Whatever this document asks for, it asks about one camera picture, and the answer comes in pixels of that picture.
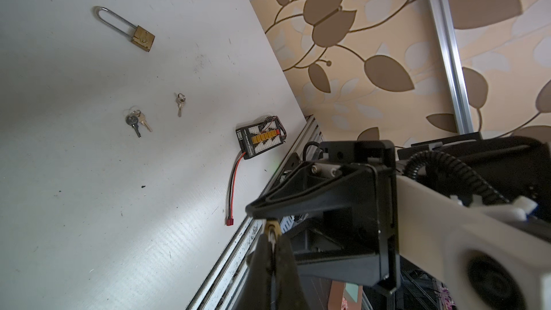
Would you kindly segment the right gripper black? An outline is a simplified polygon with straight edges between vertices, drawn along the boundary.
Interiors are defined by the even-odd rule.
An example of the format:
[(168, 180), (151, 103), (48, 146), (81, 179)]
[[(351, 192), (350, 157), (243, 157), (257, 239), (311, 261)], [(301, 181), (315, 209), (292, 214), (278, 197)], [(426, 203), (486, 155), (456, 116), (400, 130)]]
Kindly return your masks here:
[(245, 212), (254, 219), (304, 216), (285, 234), (300, 276), (393, 293), (400, 285), (393, 144), (323, 142), (321, 152)]

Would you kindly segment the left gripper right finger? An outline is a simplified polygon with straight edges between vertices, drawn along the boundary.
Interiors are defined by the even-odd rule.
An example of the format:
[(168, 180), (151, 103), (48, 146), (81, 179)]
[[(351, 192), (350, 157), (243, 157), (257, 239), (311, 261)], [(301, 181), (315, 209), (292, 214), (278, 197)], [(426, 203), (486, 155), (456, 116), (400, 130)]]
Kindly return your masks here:
[(273, 250), (275, 309), (309, 309), (290, 240), (279, 236)]

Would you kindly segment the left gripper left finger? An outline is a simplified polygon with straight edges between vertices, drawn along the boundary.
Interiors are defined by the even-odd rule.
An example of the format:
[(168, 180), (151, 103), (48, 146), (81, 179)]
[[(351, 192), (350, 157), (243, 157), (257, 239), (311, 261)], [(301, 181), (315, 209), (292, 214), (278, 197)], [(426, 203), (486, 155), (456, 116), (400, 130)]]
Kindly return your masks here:
[(248, 266), (248, 275), (235, 302), (237, 310), (261, 310), (271, 308), (273, 276), (273, 247), (266, 234), (258, 239)]

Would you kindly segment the silver key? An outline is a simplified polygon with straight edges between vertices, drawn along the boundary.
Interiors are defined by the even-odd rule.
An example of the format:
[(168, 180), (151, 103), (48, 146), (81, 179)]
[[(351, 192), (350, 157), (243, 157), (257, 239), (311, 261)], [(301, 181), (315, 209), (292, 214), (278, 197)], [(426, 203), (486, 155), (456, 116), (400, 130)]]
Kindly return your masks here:
[(177, 115), (179, 117), (182, 116), (182, 110), (183, 110), (183, 107), (184, 107), (184, 104), (186, 102), (186, 97), (183, 93), (178, 93), (176, 95), (176, 104), (178, 105), (178, 112), (177, 112)]

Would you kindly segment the small key pair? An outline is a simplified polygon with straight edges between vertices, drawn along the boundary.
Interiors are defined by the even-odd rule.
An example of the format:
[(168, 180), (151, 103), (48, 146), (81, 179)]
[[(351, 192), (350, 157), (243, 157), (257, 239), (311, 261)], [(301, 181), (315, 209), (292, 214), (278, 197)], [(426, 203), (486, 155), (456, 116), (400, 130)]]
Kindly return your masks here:
[(125, 123), (132, 128), (138, 138), (141, 138), (141, 127), (145, 128), (148, 132), (153, 131), (147, 122), (145, 114), (137, 106), (130, 107), (125, 112)]

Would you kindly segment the brass padlock long shackle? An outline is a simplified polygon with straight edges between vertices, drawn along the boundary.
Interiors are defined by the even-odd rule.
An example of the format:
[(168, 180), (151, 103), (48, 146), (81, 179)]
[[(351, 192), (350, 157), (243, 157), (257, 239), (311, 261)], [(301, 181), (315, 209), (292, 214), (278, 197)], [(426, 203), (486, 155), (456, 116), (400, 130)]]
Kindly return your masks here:
[(113, 10), (106, 7), (94, 7), (94, 13), (107, 27), (123, 35), (129, 42), (146, 52), (152, 50), (155, 35), (140, 25), (131, 23)]

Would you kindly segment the brass padlock with key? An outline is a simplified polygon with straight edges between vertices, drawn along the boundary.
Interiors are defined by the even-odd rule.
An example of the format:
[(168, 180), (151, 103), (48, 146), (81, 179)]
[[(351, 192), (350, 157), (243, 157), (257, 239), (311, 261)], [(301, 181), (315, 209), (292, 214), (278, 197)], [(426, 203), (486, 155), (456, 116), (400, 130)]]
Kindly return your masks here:
[(281, 226), (277, 220), (267, 220), (264, 225), (264, 233), (267, 235), (268, 240), (272, 243), (276, 243), (282, 235)]

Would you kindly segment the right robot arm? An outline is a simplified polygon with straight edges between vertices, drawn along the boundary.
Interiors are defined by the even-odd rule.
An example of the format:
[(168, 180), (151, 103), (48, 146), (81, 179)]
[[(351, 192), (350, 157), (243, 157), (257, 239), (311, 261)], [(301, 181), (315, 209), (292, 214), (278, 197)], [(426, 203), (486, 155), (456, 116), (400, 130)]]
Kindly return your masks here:
[(550, 304), (550, 146), (511, 136), (420, 151), (323, 142), (246, 212), (306, 215), (287, 234), (303, 275), (394, 291), (404, 258), (472, 307)]

